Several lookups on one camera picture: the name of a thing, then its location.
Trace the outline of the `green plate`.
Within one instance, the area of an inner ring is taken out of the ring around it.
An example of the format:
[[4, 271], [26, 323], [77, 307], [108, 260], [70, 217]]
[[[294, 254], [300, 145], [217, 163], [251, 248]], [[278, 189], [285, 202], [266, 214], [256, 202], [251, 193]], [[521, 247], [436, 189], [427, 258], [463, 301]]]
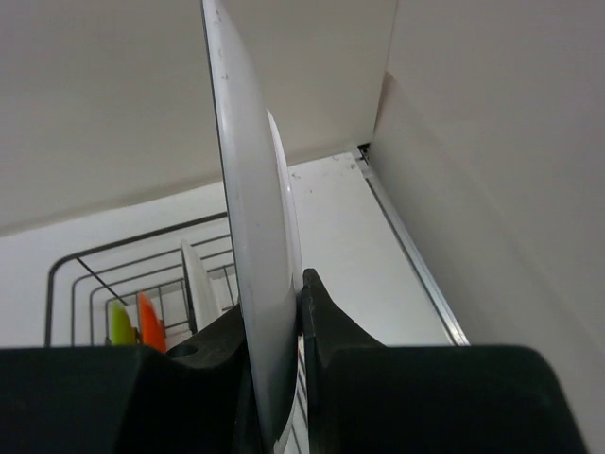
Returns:
[[134, 345], [136, 343], [130, 315], [125, 306], [118, 301], [112, 301], [110, 305], [110, 341], [112, 345]]

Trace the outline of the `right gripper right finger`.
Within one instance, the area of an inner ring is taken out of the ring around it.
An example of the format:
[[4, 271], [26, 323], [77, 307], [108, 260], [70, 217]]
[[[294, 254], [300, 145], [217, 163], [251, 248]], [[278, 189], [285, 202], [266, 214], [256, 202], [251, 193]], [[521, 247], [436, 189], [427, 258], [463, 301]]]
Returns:
[[522, 346], [388, 347], [303, 274], [314, 453], [583, 453], [553, 369]]

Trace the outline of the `white plate teal rim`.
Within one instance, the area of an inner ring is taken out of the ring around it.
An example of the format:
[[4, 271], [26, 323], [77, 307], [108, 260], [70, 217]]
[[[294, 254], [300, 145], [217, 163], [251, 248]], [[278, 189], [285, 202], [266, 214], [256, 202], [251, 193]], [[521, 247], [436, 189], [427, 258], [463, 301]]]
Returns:
[[219, 1], [201, 4], [240, 308], [263, 448], [284, 451], [298, 369], [296, 290], [269, 115]]

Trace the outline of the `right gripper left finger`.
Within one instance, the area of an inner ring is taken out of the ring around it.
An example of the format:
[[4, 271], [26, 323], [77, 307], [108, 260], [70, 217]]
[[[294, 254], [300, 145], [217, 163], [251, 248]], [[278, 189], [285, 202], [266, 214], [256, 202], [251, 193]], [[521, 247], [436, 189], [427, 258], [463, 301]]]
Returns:
[[5, 453], [259, 453], [234, 307], [161, 353], [144, 345], [5, 349]]

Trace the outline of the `white plate orange sunburst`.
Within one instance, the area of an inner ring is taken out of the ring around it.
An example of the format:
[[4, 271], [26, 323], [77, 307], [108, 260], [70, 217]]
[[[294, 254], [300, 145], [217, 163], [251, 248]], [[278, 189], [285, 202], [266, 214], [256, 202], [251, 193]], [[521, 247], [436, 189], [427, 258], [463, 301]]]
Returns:
[[193, 247], [181, 241], [181, 258], [184, 266], [188, 298], [194, 312], [197, 331], [216, 321], [221, 310], [211, 279]]

